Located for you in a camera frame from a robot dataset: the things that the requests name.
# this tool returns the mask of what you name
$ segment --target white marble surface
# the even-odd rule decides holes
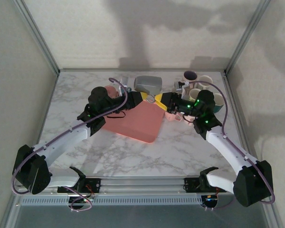
[[[109,77],[160,76],[163,92],[171,91],[175,80],[183,72],[63,72],[60,74],[45,122],[41,141],[49,141],[66,130],[83,111],[91,90],[96,86],[111,85]],[[200,72],[213,78],[214,84],[225,92],[220,72]],[[225,108],[217,113],[223,120]],[[226,131],[239,142],[233,114],[228,114]],[[122,135],[100,130],[60,156],[52,167],[75,166],[91,176],[183,176],[199,175],[200,171],[217,166],[232,171],[220,153],[201,136],[193,126],[184,122],[169,122],[163,118],[155,142],[143,143]]]

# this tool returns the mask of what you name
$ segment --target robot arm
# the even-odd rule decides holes
[[[32,194],[38,194],[48,187],[59,186],[72,187],[80,191],[85,180],[85,175],[81,171],[70,167],[65,170],[52,169],[50,172],[48,167],[68,148],[99,131],[105,124],[105,119],[101,116],[103,113],[112,113],[111,110],[114,110],[114,113],[119,113],[122,110],[132,109],[146,97],[146,93],[127,92],[123,96],[111,99],[105,88],[94,88],[88,98],[89,103],[85,106],[85,110],[73,123],[76,127],[57,136],[50,145],[37,144],[32,148],[27,145],[22,146],[17,153],[13,175]]]
[[[213,113],[215,102],[212,92],[200,91],[196,102],[183,100],[181,95],[176,93],[160,94],[155,100],[156,104],[166,112],[195,116],[193,121],[195,131],[212,144],[233,168],[234,173],[220,171],[217,167],[200,172],[199,181],[202,190],[218,187],[229,191],[245,207],[271,195],[268,186],[256,170],[257,168],[261,171],[267,183],[273,188],[270,164],[267,161],[259,162],[223,134],[222,123]]]
[[[127,102],[121,105],[125,100],[124,95],[111,99],[108,97],[105,88],[96,87],[93,89],[88,98],[89,103],[77,118],[77,123],[80,123],[77,125],[79,127],[76,127],[75,130],[71,128],[68,132],[59,135],[52,140],[53,143],[50,146],[38,144],[30,148],[24,145],[19,149],[14,172],[19,166],[21,169],[16,174],[13,172],[16,179],[32,194],[38,194],[48,187],[59,186],[71,187],[80,192],[84,187],[86,178],[81,171],[75,167],[70,167],[66,170],[53,169],[49,172],[48,167],[69,147],[96,133],[105,124],[105,119],[101,114],[110,113],[110,110],[113,109],[115,109],[115,113],[132,109],[142,102],[147,94],[127,92],[127,96]],[[201,190],[218,187],[229,191],[246,207],[271,195],[268,187],[249,161],[261,170],[272,188],[271,166],[266,161],[259,162],[237,145],[236,147],[241,154],[226,140],[226,136],[222,134],[222,124],[213,113],[215,103],[212,92],[202,90],[196,102],[184,100],[177,93],[164,93],[157,95],[155,102],[166,112],[179,112],[184,115],[195,116],[196,119],[193,124],[196,132],[217,148],[232,166],[234,173],[223,172],[216,167],[200,172]]]

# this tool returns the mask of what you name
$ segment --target cable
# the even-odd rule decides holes
[[[85,186],[86,186],[86,188],[90,191],[90,195],[87,196],[87,198],[89,199],[92,195],[93,195],[93,198],[95,198],[95,193],[92,191],[91,185],[86,184]]]
[[[217,192],[215,193],[215,195],[216,195],[216,196],[218,196],[219,188],[218,188],[218,187],[216,187],[216,190],[217,190]]]
[[[87,197],[85,197],[85,196],[83,196],[82,194],[80,194],[78,191],[76,191],[76,190],[74,190],[74,189],[72,189],[72,188],[70,188],[70,187],[67,187],[67,186],[63,186],[64,188],[66,188],[66,189],[68,189],[68,190],[70,190],[70,191],[72,191],[73,193],[75,193],[75,194],[78,194],[79,195],[79,197],[78,198],[76,198],[75,200],[73,200],[73,202],[71,203],[71,211],[76,211],[76,212],[80,212],[80,211],[84,211],[84,210],[90,210],[91,208],[92,208],[92,202],[91,202],[91,200],[89,200]],[[86,200],[89,204],[90,204],[90,206],[88,207],[88,208],[85,208],[85,209],[74,209],[73,208],[73,205],[74,205],[74,203],[77,201],[77,200],[80,200],[80,199],[84,199],[84,200]]]
[[[189,186],[189,184],[187,183],[187,184],[184,184],[183,186],[182,186],[182,189],[184,189],[186,192],[187,192],[187,188],[188,188],[188,186]],[[199,184],[197,187],[195,187],[193,190],[196,190],[196,189],[198,189],[199,187],[201,186],[201,184]]]
[[[125,87],[119,82],[117,81],[115,78],[109,78],[109,81],[110,82],[116,82],[118,85],[120,85],[120,87],[122,88],[122,90],[124,91],[124,94],[125,94],[125,98],[124,98],[124,101],[116,108],[112,109],[112,110],[109,110],[107,112],[104,112],[102,114],[99,114],[98,116],[95,116],[93,117],[92,119],[88,120],[88,121],[85,121],[85,122],[82,122],[74,127],[72,127],[71,129],[69,130],[66,130],[65,132],[61,133],[60,135],[56,136],[54,139],[52,139],[51,141],[49,141],[48,143],[45,144],[46,147],[50,146],[53,142],[55,142],[56,140],[60,139],[61,137],[63,137],[64,135],[66,135],[67,133],[77,129],[78,127],[81,127],[83,125],[86,125],[87,123],[99,118],[99,117],[102,117],[104,115],[107,115],[107,114],[110,114],[116,110],[118,110],[119,108],[121,108],[122,106],[124,106],[124,104],[127,102],[128,100],[128,93],[125,89]],[[18,174],[18,172],[21,170],[22,166],[29,160],[31,159],[35,154],[37,154],[38,152],[42,151],[45,147],[40,147],[38,150],[36,151],[33,151],[29,156],[27,156],[22,162],[21,164],[15,169],[13,175],[12,175],[12,178],[11,178],[11,189],[12,191],[17,194],[17,195],[24,195],[26,193],[28,193],[29,191],[24,191],[24,192],[19,192],[15,189],[15,185],[14,185],[14,182],[15,182],[15,179],[16,179],[16,175]]]
[[[224,103],[225,103],[225,106],[226,106],[226,112],[225,112],[225,117],[224,117],[224,121],[223,121],[223,125],[222,125],[222,134],[223,136],[225,136],[226,140],[228,143],[230,143],[230,145],[237,150],[237,152],[239,152],[239,154],[241,154],[243,157],[245,157],[245,154],[226,136],[226,133],[225,133],[225,124],[226,124],[226,120],[227,120],[227,116],[228,116],[228,104],[227,104],[227,100],[226,100],[226,97],[225,95],[223,94],[223,92],[214,84],[210,83],[210,82],[205,82],[205,81],[194,81],[194,82],[189,82],[189,84],[192,84],[192,83],[206,83],[206,84],[209,84],[211,86],[213,86],[214,88],[216,88],[219,93],[222,95],[223,99],[224,99]],[[253,168],[256,169],[257,173],[260,175],[261,179],[263,180],[264,184],[266,185],[266,187],[268,188],[271,196],[272,196],[272,199],[270,201],[260,201],[264,204],[273,204],[276,200],[276,196],[274,194],[274,191],[273,189],[271,188],[270,184],[268,183],[268,181],[266,180],[265,176],[262,174],[261,170],[248,158],[247,161],[253,166]]]
[[[193,123],[193,121],[189,121],[185,118],[185,115],[182,115],[182,118],[184,119],[184,121],[187,121],[188,123]]]
[[[231,204],[233,204],[235,202],[235,197],[233,197],[232,201],[230,201],[228,204],[224,205],[224,206],[221,206],[221,207],[215,207],[213,208],[213,210],[220,210],[220,209],[225,209],[226,207],[230,206]]]
[[[120,119],[125,117],[125,112],[121,111],[120,113],[123,113],[123,116],[106,116],[109,119]]]

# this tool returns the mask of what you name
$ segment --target purple cable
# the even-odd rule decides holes
[[[102,116],[104,116],[104,115],[108,115],[108,114],[110,114],[110,113],[116,111],[117,109],[121,108],[122,106],[124,106],[124,104],[125,104],[125,103],[127,102],[127,100],[128,100],[128,93],[127,93],[126,89],[125,89],[124,86],[123,86],[119,81],[117,81],[115,78],[112,78],[112,77],[111,77],[111,78],[109,78],[109,81],[112,82],[112,83],[116,82],[116,83],[117,83],[118,85],[120,85],[120,87],[122,88],[122,90],[123,90],[123,92],[124,92],[124,94],[125,94],[125,98],[124,98],[124,101],[122,102],[122,104],[119,105],[118,107],[112,109],[112,110],[109,110],[109,111],[107,111],[107,112],[105,112],[105,113],[99,114],[98,116],[93,117],[92,119],[90,119],[90,120],[88,120],[88,121],[85,121],[85,122],[83,122],[83,123],[80,123],[80,124],[76,125],[75,127],[72,127],[71,130],[67,130],[67,131],[61,133],[60,135],[58,135],[57,137],[55,137],[54,139],[52,139],[51,141],[49,141],[47,144],[45,144],[47,147],[50,146],[50,145],[51,145],[53,142],[55,142],[56,140],[60,139],[60,138],[63,137],[64,135],[66,135],[67,133],[71,132],[72,130],[75,130],[75,129],[77,129],[78,127],[81,127],[82,125],[85,125],[85,124],[87,124],[87,123],[89,123],[89,122],[91,122],[91,121],[93,121],[93,120],[95,120],[95,119],[97,119],[97,118],[99,118],[99,117],[102,117]],[[31,153],[31,154],[30,154],[28,157],[26,157],[26,158],[21,162],[21,164],[15,169],[15,171],[14,171],[14,173],[13,173],[13,176],[12,176],[12,178],[11,178],[11,189],[12,189],[12,191],[13,191],[15,194],[17,194],[17,195],[23,195],[23,194],[26,194],[26,193],[29,192],[29,191],[19,192],[19,191],[17,191],[17,190],[15,189],[14,182],[15,182],[15,179],[16,179],[16,175],[17,175],[18,172],[21,170],[22,166],[23,166],[29,159],[31,159],[35,154],[37,154],[38,152],[42,151],[43,149],[44,149],[44,147],[40,147],[38,150],[36,150],[36,151],[34,151],[33,153]]]
[[[213,86],[214,88],[216,88],[219,93],[222,95],[223,99],[224,99],[224,103],[225,103],[225,106],[226,106],[226,112],[225,112],[225,117],[224,117],[224,121],[223,121],[223,125],[222,125],[222,134],[223,136],[226,136],[226,133],[225,133],[225,124],[226,124],[226,120],[227,120],[227,116],[228,116],[228,104],[227,104],[227,100],[223,94],[223,92],[214,84],[210,83],[210,82],[205,82],[205,81],[194,81],[194,82],[189,82],[190,84],[192,83],[206,83],[206,84],[209,84],[211,86]],[[239,154],[241,154],[244,158],[245,158],[245,154],[226,136],[225,138],[227,140],[228,143],[230,143],[234,149],[237,150],[237,152],[239,152]],[[273,204],[276,200],[276,196],[274,194],[274,191],[272,190],[270,184],[268,183],[268,181],[266,180],[266,178],[264,177],[264,175],[262,174],[261,170],[248,158],[247,161],[253,166],[253,168],[256,169],[257,173],[260,175],[261,179],[263,180],[263,182],[265,183],[266,187],[268,188],[271,196],[272,196],[272,199],[270,201],[262,201],[262,203],[264,204]]]
[[[90,210],[90,209],[92,208],[92,202],[91,202],[91,200],[89,200],[87,197],[83,196],[83,195],[80,194],[78,191],[76,191],[76,190],[74,190],[74,189],[72,189],[72,188],[69,188],[69,187],[67,187],[67,186],[63,186],[63,187],[66,188],[66,189],[68,189],[68,190],[70,190],[70,191],[72,191],[72,192],[74,192],[75,194],[78,194],[78,195],[79,195],[79,197],[76,198],[75,200],[73,200],[73,202],[71,203],[71,210],[80,212],[80,211],[84,211],[84,210]],[[88,208],[85,208],[85,209],[74,209],[74,208],[73,208],[73,205],[74,205],[74,203],[75,203],[77,200],[79,200],[79,199],[87,200],[87,201],[89,202],[90,206],[89,206]]]
[[[233,204],[234,202],[236,201],[236,198],[233,197],[232,201],[230,201],[228,204],[224,205],[224,206],[221,206],[219,208],[213,208],[213,210],[221,210],[221,209],[225,209],[226,207],[230,206],[231,204]]]

